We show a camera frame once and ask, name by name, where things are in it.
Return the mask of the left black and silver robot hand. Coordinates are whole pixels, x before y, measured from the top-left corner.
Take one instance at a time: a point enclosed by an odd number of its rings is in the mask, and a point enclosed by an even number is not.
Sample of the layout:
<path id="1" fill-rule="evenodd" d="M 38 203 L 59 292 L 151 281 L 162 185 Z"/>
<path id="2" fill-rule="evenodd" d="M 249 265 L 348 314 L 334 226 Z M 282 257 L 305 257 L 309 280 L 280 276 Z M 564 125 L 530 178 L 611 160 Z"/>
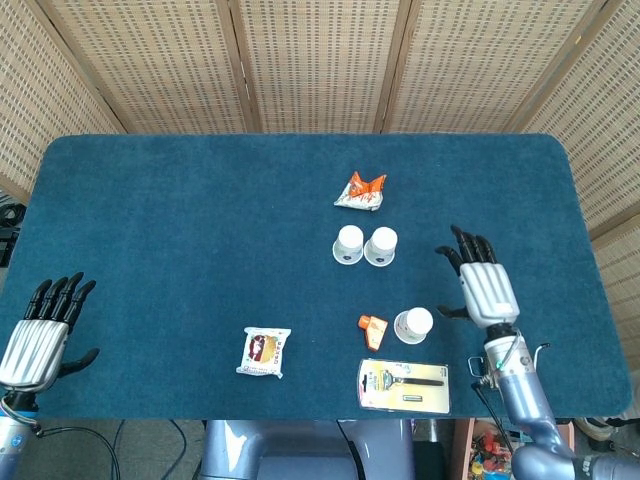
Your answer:
<path id="1" fill-rule="evenodd" d="M 57 379 L 84 370 L 98 357 L 100 349 L 95 347 L 78 360 L 63 360 L 69 336 L 96 286 L 94 280 L 82 283 L 83 277 L 78 272 L 57 281 L 47 279 L 36 288 L 1 359 L 3 388 L 39 393 Z"/>

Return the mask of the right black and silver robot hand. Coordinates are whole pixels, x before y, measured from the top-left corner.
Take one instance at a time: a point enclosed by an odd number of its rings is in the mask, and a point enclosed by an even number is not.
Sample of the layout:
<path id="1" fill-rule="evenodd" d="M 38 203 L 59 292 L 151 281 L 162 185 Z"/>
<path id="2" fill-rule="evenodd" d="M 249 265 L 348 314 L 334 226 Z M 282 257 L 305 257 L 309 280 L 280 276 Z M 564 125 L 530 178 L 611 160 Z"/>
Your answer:
<path id="1" fill-rule="evenodd" d="M 471 320 L 480 329 L 513 325 L 520 314 L 519 305 L 510 278 L 498 262 L 493 246 L 485 237 L 456 225 L 450 229 L 458 249 L 442 245 L 435 252 L 443 255 L 453 268 L 465 306 L 451 309 L 439 305 L 437 310 L 446 318 Z"/>

